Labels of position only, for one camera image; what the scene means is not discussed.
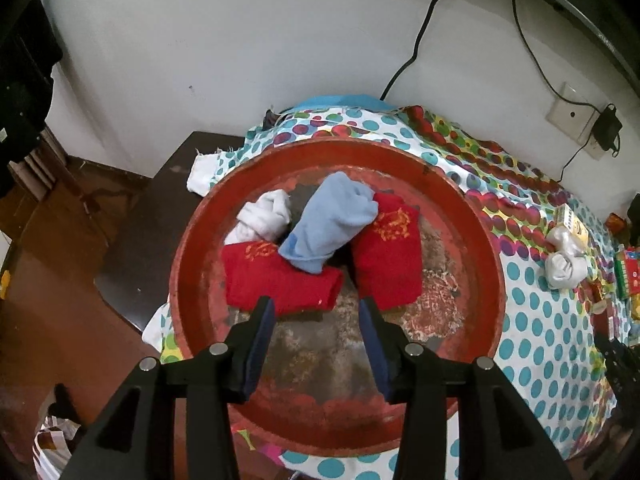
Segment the red sock with gold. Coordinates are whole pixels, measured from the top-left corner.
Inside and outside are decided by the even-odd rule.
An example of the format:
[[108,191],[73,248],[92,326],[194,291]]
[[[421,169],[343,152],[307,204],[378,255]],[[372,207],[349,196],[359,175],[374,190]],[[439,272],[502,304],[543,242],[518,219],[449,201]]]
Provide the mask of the red sock with gold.
[[408,306],[422,292],[419,213],[393,193],[375,192],[378,215],[350,243],[361,298],[381,311]]

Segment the white sock back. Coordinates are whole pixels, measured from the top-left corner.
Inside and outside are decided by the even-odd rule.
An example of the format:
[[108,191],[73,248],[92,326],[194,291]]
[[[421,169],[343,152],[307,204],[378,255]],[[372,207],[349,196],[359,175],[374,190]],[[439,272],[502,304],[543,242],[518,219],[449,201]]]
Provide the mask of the white sock back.
[[566,252],[554,252],[544,262],[544,274],[551,289],[574,289],[588,278],[588,260]]

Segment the white sock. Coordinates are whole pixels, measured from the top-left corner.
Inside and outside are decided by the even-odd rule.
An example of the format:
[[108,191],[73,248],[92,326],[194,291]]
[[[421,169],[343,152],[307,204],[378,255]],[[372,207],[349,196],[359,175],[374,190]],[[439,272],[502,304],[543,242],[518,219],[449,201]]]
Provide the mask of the white sock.
[[551,289],[574,289],[588,278],[588,260],[566,252],[554,252],[544,262],[544,274]]
[[274,242],[291,222],[290,196],[285,190],[273,190],[259,196],[256,202],[246,202],[236,215],[236,225],[224,239],[224,244]]

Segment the light blue sock back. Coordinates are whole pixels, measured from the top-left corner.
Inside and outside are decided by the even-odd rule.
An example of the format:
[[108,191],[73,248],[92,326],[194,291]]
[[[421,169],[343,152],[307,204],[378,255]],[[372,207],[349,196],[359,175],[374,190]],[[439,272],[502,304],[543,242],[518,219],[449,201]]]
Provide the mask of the light blue sock back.
[[378,216],[378,202],[369,185],[343,171],[329,174],[306,203],[299,222],[279,247],[294,268],[320,274],[342,248]]

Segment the clear plastic bag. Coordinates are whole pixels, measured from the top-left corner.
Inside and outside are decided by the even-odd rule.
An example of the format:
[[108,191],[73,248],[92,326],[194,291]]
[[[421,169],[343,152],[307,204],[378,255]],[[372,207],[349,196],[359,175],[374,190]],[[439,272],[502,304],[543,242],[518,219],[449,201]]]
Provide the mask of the clear plastic bag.
[[567,229],[566,226],[554,226],[547,234],[546,241],[549,242],[557,252],[572,257],[585,255],[586,248],[578,238]]

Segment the red round tray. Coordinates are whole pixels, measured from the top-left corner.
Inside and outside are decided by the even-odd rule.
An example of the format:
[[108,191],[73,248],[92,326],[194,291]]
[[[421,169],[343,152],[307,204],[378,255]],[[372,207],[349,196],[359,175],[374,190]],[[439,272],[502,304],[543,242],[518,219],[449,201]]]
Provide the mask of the red round tray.
[[[169,279],[175,341],[194,356],[221,341],[247,313],[226,297],[224,239],[240,208],[282,190],[295,212],[329,174],[342,172],[375,191],[399,196],[419,214],[422,292],[385,313],[417,342],[437,339],[444,359],[471,362],[497,350],[506,288],[477,206],[430,155],[363,140],[311,140],[270,148],[218,183],[195,209]],[[398,445],[405,410],[374,383],[358,325],[358,292],[349,253],[323,273],[300,272],[291,295],[306,309],[282,314],[250,400],[232,420],[253,437],[286,450],[330,457],[368,455]]]

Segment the green red medicine box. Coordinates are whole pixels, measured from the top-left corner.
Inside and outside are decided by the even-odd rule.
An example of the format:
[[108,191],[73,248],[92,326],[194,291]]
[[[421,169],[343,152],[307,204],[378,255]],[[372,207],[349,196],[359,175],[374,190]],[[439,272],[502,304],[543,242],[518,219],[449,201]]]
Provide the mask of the green red medicine box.
[[621,249],[615,256],[615,277],[618,296],[628,299],[640,292],[639,252]]

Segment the dark side table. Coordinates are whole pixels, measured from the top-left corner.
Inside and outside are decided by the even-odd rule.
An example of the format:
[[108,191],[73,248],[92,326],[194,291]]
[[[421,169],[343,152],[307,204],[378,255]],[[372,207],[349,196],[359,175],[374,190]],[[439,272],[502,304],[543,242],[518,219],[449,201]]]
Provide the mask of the dark side table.
[[194,131],[174,151],[132,207],[94,278],[102,299],[137,332],[166,302],[172,260],[201,201],[186,189],[196,154],[235,150],[239,136]]

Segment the yellow medicine box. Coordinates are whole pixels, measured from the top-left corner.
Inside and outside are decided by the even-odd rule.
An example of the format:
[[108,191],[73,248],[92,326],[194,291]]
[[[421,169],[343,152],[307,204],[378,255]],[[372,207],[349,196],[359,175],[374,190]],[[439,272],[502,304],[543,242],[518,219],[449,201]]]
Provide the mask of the yellow medicine box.
[[576,212],[567,204],[559,206],[555,211],[555,224],[564,226],[575,240],[579,240],[582,246],[587,247],[589,243],[589,230],[582,220],[578,218]]

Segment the black power adapter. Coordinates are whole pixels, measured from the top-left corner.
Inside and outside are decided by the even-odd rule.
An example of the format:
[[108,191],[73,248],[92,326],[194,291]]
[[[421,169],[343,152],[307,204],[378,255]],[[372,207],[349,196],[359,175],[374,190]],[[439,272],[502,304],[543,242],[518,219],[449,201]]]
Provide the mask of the black power adapter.
[[617,117],[617,108],[608,104],[593,124],[591,136],[603,151],[611,151],[614,155],[620,152],[620,130],[623,125]]

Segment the dark hanging clothes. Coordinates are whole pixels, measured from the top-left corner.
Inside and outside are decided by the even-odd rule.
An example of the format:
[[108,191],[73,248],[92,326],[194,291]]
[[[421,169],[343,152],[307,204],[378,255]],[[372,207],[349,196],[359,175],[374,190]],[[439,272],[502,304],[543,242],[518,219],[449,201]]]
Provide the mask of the dark hanging clothes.
[[53,96],[52,68],[63,57],[41,0],[1,20],[1,194],[15,186],[10,162],[37,145]]

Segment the white wall socket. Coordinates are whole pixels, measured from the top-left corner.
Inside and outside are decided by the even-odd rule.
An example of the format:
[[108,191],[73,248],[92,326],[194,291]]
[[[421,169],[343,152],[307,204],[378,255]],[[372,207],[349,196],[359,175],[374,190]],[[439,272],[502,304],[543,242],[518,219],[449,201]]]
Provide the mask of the white wall socket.
[[[578,102],[584,102],[584,99],[568,82],[561,84],[559,94],[561,96],[555,98],[548,111],[547,122],[578,146],[583,146],[588,141],[591,128],[599,114],[589,105],[578,105]],[[600,160],[605,155],[605,150],[593,136],[584,147],[584,152],[594,160]]]

